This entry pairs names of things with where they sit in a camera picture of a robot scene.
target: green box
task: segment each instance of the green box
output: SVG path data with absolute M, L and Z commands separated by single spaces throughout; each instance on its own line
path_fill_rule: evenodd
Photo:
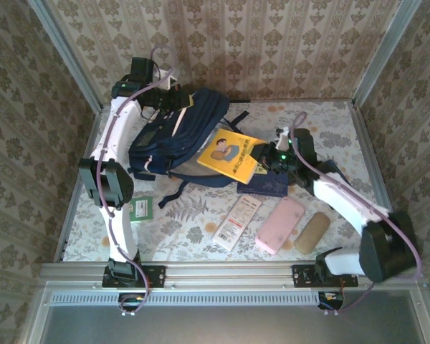
M 130 222 L 150 220 L 153 218 L 153 202 L 151 196 L 135 197 L 130 200 Z

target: metal bar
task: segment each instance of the metal bar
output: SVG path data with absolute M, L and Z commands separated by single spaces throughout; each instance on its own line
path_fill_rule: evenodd
M 351 102 L 350 98 L 252 99 L 250 102 Z
M 430 343 L 430 294 L 419 287 L 412 288 L 411 301 L 426 344 Z
M 371 185 L 373 186 L 374 196 L 378 205 L 389 210 L 393 210 L 392 203 L 388 197 L 386 185 L 383 181 L 381 169 L 379 168 L 376 154 L 374 153 L 373 145 L 371 144 L 368 129 L 366 129 L 365 121 L 361 115 L 360 109 L 351 108 L 353 127 L 357 134 L 358 143 L 360 144 L 363 160 L 365 161 L 366 170 L 370 176 Z
M 87 139 L 86 149 L 83 154 L 85 158 L 88 158 L 94 148 L 95 139 L 97 137 L 97 132 L 99 130 L 101 114 L 97 114 L 92 122 L 91 132 L 89 138 Z M 67 243 L 72 230 L 73 220 L 75 219 L 75 214 L 77 212 L 78 201 L 80 200 L 80 194 L 82 189 L 81 175 L 78 173 L 77 180 L 75 181 L 75 187 L 73 188 L 72 197 L 70 198 L 70 203 L 67 208 L 67 213 L 65 215 L 64 224 L 59 236 L 59 243 L 57 244 L 56 252 L 54 253 L 53 262 L 61 262 L 65 250 L 65 244 Z
M 52 291 L 46 287 L 39 288 L 30 305 L 30 311 L 27 313 L 26 322 L 22 328 L 20 343 L 22 344 L 40 344 L 44 325 L 49 312 L 49 301 L 51 300 Z
M 379 74 L 382 69 L 386 66 L 386 63 L 396 45 L 403 36 L 409 22 L 419 7 L 421 0 L 403 0 L 398 7 L 398 11 L 390 23 L 386 34 L 382 38 L 379 48 L 373 56 L 366 72 L 360 81 L 360 84 L 355 91 L 353 100 L 357 106 L 363 105 L 366 98 L 369 96 L 373 89 Z
M 94 91 L 94 87 L 92 87 L 88 81 L 89 79 L 86 77 L 86 74 L 81 68 L 78 59 L 65 39 L 57 21 L 54 20 L 51 11 L 47 8 L 46 2 L 42 0 L 29 0 L 29 3 L 38 19 L 42 23 L 44 29 L 48 33 L 52 43 L 61 55 L 61 58 L 67 65 L 70 74 L 73 76 L 80 87 L 80 90 L 92 108 L 92 111 L 94 111 L 95 114 L 100 113 L 102 102 Z
M 172 263 L 151 262 L 144 264 L 165 265 L 165 290 L 302 290 L 295 288 L 292 281 L 291 266 L 309 264 L 296 262 L 194 262 Z M 77 290 L 102 289 L 102 276 L 106 262 L 63 262 L 43 264 L 40 277 L 42 283 Z M 364 290 L 371 281 L 359 277 L 359 287 Z M 389 279 L 376 285 L 376 290 L 404 290 L 415 286 L 407 279 Z M 306 290 L 328 290 L 328 288 L 307 288 Z
M 118 305 L 118 291 L 53 292 L 52 307 Z M 156 291 L 147 306 L 273 306 L 318 305 L 318 292 L 169 292 Z

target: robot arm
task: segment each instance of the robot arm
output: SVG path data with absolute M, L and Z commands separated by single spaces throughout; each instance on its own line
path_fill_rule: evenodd
M 320 279 L 356 274 L 365 275 L 373 282 L 382 282 L 415 265 L 415 257 L 407 243 L 379 216 L 392 221 L 412 245 L 417 247 L 412 223 L 406 213 L 391 213 L 388 209 L 374 204 L 349 186 L 332 166 L 317 161 L 309 130 L 295 129 L 295 144 L 301 156 L 324 176 L 311 171 L 297 158 L 288 128 L 278 130 L 277 134 L 277 143 L 255 146 L 252 157 L 267 170 L 289 173 L 291 183 L 305 188 L 335 209 L 354 227 L 361 238 L 359 248 L 331 249 L 317 256 L 315 270 Z M 344 184 L 344 188 L 324 177 Z
M 149 84 L 153 81 L 153 66 L 154 62 L 150 59 L 133 58 L 130 74 L 112 88 L 110 115 L 100 142 L 91 156 L 81 159 L 79 164 L 88 195 L 100 207 L 108 228 L 110 258 L 105 271 L 113 278 L 121 278 L 121 281 L 137 282 L 141 279 L 137 269 L 131 264 L 140 264 L 129 217 L 133 180 L 123 168 L 130 129 L 138 122 L 145 106 L 162 111 L 178 110 L 190 105 L 192 101 L 191 96 L 175 83 L 176 79 L 172 78 L 171 71 L 162 79 L 159 88 L 151 88 Z M 140 94 L 139 90 L 144 88 L 149 90 Z M 135 94 L 140 95 L 131 100 L 130 97 Z M 97 184 L 96 168 L 99 161 L 100 183 L 107 207 L 104 207 Z

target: book cover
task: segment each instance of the book cover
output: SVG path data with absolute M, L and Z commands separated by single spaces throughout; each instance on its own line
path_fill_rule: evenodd
M 219 129 L 198 163 L 241 183 L 249 183 L 257 162 L 250 156 L 253 146 L 264 143 L 258 138 Z
M 149 220 L 153 218 L 152 197 L 135 197 L 129 203 L 130 222 Z
M 247 185 L 237 184 L 237 193 L 285 197 L 288 195 L 288 173 L 276 174 L 267 171 L 266 174 L 263 174 L 255 172 Z

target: white floral mat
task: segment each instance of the white floral mat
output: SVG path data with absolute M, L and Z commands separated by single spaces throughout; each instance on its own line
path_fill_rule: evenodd
M 227 118 L 235 118 L 242 111 L 250 112 L 240 122 L 246 134 L 264 140 L 275 137 L 275 128 L 290 125 L 295 114 L 304 110 L 309 116 L 302 125 L 314 138 L 315 150 L 320 160 L 333 159 L 351 185 L 375 201 L 371 181 L 368 177 L 358 139 L 355 134 L 349 105 L 337 102 L 252 102 L 232 104 Z M 109 109 L 103 112 L 105 125 Z M 138 122 L 132 130 L 130 142 L 145 124 Z M 289 196 L 306 208 L 306 213 L 294 229 L 290 238 L 276 255 L 271 255 L 255 246 L 254 238 L 279 198 L 255 196 L 262 205 L 231 252 L 213 244 L 211 239 L 224 217 L 239 197 L 237 184 L 225 188 L 207 188 L 189 184 L 178 200 L 159 209 L 158 202 L 176 192 L 180 180 L 158 176 L 156 181 L 134 181 L 134 197 L 153 197 L 153 219 L 132 225 L 143 261 L 249 261 L 249 260 L 298 260 L 312 259 L 316 254 L 334 247 L 358 246 L 360 237 L 353 227 L 336 211 L 309 195 L 298 186 L 289 187 Z M 310 217 L 317 211 L 328 215 L 331 226 L 309 255 L 299 253 L 293 246 L 298 234 Z M 87 196 L 83 188 L 78 202 L 75 220 L 70 232 L 64 261 L 106 261 L 110 253 L 107 230 L 99 209 Z

